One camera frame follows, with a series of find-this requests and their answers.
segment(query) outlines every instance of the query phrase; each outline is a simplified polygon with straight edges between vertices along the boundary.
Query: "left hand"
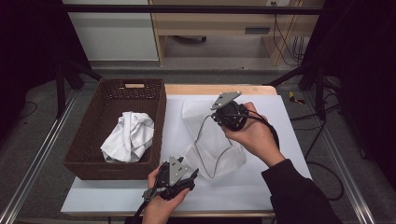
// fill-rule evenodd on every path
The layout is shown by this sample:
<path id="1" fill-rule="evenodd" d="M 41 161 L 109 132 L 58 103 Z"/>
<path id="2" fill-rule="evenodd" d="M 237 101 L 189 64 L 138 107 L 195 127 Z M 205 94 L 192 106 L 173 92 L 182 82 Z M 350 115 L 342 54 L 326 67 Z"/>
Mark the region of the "left hand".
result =
<path id="1" fill-rule="evenodd" d="M 160 171 L 157 167 L 148 175 L 148 188 L 154 187 L 155 179 Z M 161 196 L 156 196 L 148 203 L 143 215 L 143 224 L 164 224 L 168 221 L 169 216 L 181 204 L 189 193 L 190 189 L 183 189 L 174 199 L 170 201 L 164 200 Z"/>

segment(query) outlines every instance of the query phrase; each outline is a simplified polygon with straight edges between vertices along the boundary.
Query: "gray carpet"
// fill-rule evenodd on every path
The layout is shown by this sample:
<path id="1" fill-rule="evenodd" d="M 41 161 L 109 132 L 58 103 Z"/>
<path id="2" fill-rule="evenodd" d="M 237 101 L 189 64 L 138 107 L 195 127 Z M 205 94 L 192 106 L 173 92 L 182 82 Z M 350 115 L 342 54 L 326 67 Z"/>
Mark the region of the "gray carpet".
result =
<path id="1" fill-rule="evenodd" d="M 104 77 L 151 78 L 162 77 L 166 83 L 222 83 L 222 84 L 262 84 L 282 75 L 280 71 L 98 71 Z M 64 125 L 51 153 L 34 183 L 28 197 L 23 204 L 18 218 L 50 218 L 62 220 L 105 221 L 105 217 L 70 217 L 60 212 L 67 190 L 74 180 L 73 174 L 62 166 L 64 155 L 70 146 L 77 127 L 81 122 L 84 111 L 92 97 L 95 82 L 84 77 L 86 86 L 78 95 L 76 104 L 71 111 L 68 121 Z M 289 90 L 294 90 L 297 99 L 304 99 L 296 91 L 292 83 L 278 88 L 291 118 L 311 114 L 308 105 L 300 105 L 289 101 Z M 16 121 L 7 139 L 0 148 L 0 210 L 3 210 L 11 199 L 15 189 L 20 184 L 23 175 L 44 141 L 56 116 L 56 91 L 54 82 L 32 89 L 27 101 L 37 104 L 37 110 L 27 118 Z M 337 104 L 335 97 L 329 97 L 327 106 Z M 22 114 L 32 111 L 32 105 L 26 104 Z M 314 119 L 293 122 L 294 128 L 309 129 L 317 127 Z M 328 114 L 326 127 L 332 134 L 337 146 L 342 150 L 342 156 L 355 178 L 361 193 L 367 202 L 377 223 L 396 223 L 396 194 L 379 171 L 375 162 L 363 160 L 359 147 L 354 141 L 344 118 L 333 110 Z M 305 153 L 312 144 L 318 129 L 311 131 L 295 131 L 300 146 Z M 332 161 L 326 146 L 319 138 L 313 147 L 310 161 L 320 162 L 333 169 Z M 315 165 L 309 165 L 315 183 L 317 183 L 328 197 L 336 197 L 340 186 L 336 179 L 328 172 Z M 345 194 L 340 200 L 332 202 L 332 207 L 345 223 L 359 223 L 351 203 Z"/>

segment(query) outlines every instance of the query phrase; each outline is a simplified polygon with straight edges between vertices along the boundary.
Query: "brown wicker basket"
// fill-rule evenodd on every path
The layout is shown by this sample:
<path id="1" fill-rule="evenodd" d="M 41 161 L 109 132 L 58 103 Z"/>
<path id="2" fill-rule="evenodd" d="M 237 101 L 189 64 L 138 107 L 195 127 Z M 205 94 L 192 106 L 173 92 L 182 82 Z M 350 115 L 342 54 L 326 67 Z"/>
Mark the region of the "brown wicker basket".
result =
<path id="1" fill-rule="evenodd" d="M 101 79 L 64 166 L 83 180 L 146 179 L 160 162 L 165 110 L 162 79 Z M 105 162 L 100 146 L 126 111 L 147 113 L 154 120 L 152 146 L 138 162 Z"/>

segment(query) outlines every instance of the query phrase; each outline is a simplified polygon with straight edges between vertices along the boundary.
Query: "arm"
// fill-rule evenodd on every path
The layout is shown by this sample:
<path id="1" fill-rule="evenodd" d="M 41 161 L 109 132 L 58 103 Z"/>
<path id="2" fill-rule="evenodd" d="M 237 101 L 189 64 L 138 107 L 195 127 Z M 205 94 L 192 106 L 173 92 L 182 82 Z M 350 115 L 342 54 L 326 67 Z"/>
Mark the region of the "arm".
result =
<path id="1" fill-rule="evenodd" d="M 155 178 L 159 172 L 160 166 L 148 175 L 148 188 L 152 188 Z M 143 224 L 164 224 L 168 221 L 169 216 L 181 204 L 186 197 L 189 189 L 183 189 L 174 199 L 166 201 L 160 196 L 155 197 L 145 208 L 143 215 Z"/>
<path id="2" fill-rule="evenodd" d="M 245 107 L 256 112 L 253 103 L 246 103 Z M 232 132 L 225 127 L 222 130 L 269 167 L 262 177 L 271 191 L 278 223 L 341 223 L 323 192 L 281 154 L 267 126 L 249 119 L 241 131 Z"/>

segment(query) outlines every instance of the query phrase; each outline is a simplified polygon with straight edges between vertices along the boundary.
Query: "black sleeve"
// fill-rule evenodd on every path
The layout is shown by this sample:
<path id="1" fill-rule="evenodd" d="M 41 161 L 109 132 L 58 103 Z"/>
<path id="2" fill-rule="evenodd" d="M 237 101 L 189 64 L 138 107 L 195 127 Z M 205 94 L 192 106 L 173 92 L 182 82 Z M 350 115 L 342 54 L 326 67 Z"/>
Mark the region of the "black sleeve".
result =
<path id="1" fill-rule="evenodd" d="M 301 176 L 290 160 L 262 172 L 262 177 L 272 194 L 277 223 L 342 223 L 323 192 Z"/>

